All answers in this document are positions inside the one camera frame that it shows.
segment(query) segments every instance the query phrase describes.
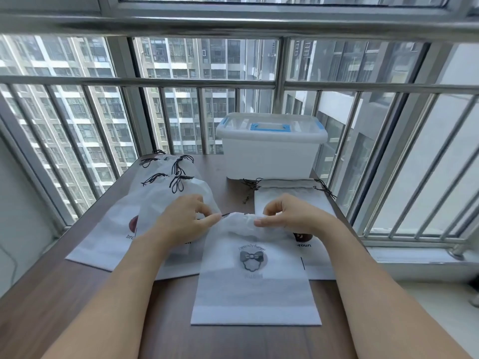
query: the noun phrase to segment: wooden tabletop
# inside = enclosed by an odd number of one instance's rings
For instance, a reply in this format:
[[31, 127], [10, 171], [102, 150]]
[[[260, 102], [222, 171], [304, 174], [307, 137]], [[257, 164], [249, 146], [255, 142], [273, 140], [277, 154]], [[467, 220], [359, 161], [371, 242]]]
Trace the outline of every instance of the wooden tabletop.
[[[241, 182], [225, 176], [223, 155], [195, 156], [222, 213], [253, 213]], [[105, 212], [123, 197], [139, 161], [0, 299], [0, 358], [37, 359], [86, 305], [109, 272], [65, 260]], [[338, 217], [343, 215], [333, 204]], [[198, 276], [157, 281], [140, 358], [356, 358], [335, 281], [310, 281], [322, 326], [191, 326]]]

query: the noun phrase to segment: black drawstring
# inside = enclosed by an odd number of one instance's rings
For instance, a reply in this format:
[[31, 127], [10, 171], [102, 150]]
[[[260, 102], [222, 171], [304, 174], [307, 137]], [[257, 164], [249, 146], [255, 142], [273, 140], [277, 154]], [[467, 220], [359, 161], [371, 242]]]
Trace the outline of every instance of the black drawstring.
[[195, 159], [190, 155], [181, 155], [178, 157], [178, 160], [175, 161], [173, 166], [171, 167], [171, 174], [172, 175], [184, 175], [184, 170], [180, 167], [179, 162], [183, 161], [183, 159], [190, 160], [191, 162], [195, 162]]
[[246, 204], [246, 202], [249, 200], [249, 197], [251, 196], [251, 194], [253, 192], [255, 192], [256, 190], [258, 190], [260, 187], [258, 186], [258, 183], [263, 180], [263, 178], [257, 178], [256, 180], [246, 180], [246, 179], [242, 179], [241, 182], [246, 185], [247, 187], [249, 187], [252, 191], [250, 191], [248, 193], [248, 195], [246, 196], [246, 198], [243, 200], [243, 204]]
[[193, 178], [193, 176], [176, 175], [170, 183], [171, 192], [176, 194], [177, 191], [183, 191], [183, 180], [191, 180]]
[[170, 175], [167, 175], [167, 174], [163, 174], [162, 172], [159, 172], [159, 173], [156, 173], [155, 175], [152, 175], [150, 176], [148, 179], [146, 179], [144, 182], [142, 182], [141, 184], [143, 186], [147, 185], [147, 184], [151, 184], [153, 181], [156, 180], [156, 178], [158, 178], [159, 176], [170, 176]]
[[157, 160], [159, 160], [159, 159], [157, 159], [156, 157], [148, 157], [146, 159], [141, 160], [140, 166], [143, 166], [144, 168], [147, 168], [149, 166], [149, 164], [151, 164], [152, 161], [157, 161]]
[[332, 197], [333, 199], [336, 199], [337, 196], [334, 195], [332, 193], [331, 190], [328, 189], [328, 187], [326, 186], [326, 184], [324, 183], [324, 181], [322, 181], [321, 179], [314, 179], [314, 181], [316, 182], [319, 182], [321, 184], [321, 189], [318, 189], [316, 186], [313, 186], [313, 188], [315, 188], [316, 190], [319, 190], [319, 191], [323, 191], [325, 193], [328, 193], [330, 197]]

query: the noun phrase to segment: finger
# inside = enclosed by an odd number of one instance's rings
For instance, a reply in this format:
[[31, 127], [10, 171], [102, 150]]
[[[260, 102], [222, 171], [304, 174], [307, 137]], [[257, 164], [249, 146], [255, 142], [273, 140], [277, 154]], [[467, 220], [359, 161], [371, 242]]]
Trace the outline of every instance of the finger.
[[254, 224], [257, 227], [285, 227], [286, 226], [286, 222], [282, 214], [255, 219]]
[[221, 220], [221, 213], [215, 213], [211, 214], [203, 219], [197, 220], [197, 223], [200, 224], [200, 226], [203, 229], [208, 229], [211, 228], [213, 225], [218, 223]]
[[196, 212], [203, 214], [205, 217], [213, 214], [213, 212], [211, 211], [211, 208], [202, 202], [197, 203]]
[[279, 213], [280, 211], [283, 211], [283, 204], [281, 198], [274, 199], [273, 201], [270, 201], [263, 210], [264, 215], [275, 215], [276, 213]]
[[201, 194], [191, 194], [191, 196], [195, 199], [195, 200], [198, 200], [200, 202], [203, 202], [203, 195]]

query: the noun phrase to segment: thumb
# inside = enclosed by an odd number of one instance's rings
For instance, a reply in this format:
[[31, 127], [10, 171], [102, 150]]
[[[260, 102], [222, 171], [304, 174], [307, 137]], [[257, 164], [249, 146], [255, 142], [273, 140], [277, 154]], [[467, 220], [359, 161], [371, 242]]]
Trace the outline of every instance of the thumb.
[[221, 220], [221, 213], [211, 214], [203, 219], [197, 221], [203, 229], [211, 228], [213, 225], [218, 223]]
[[286, 222], [283, 214], [272, 215], [260, 219], [255, 219], [254, 224], [257, 227], [284, 227]]

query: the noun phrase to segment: hand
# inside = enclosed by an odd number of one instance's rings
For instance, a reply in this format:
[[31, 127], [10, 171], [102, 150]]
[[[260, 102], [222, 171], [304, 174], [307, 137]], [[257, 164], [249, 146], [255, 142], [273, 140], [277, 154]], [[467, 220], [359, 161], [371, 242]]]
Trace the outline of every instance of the hand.
[[269, 202], [263, 211], [265, 218], [254, 221], [257, 227], [283, 227], [293, 233], [318, 235], [321, 226], [337, 219], [331, 214], [316, 208], [289, 194]]
[[[205, 217], [198, 220], [196, 213]], [[220, 219], [221, 214], [212, 214], [201, 195], [183, 195], [166, 207], [145, 236], [171, 249], [199, 238]]]

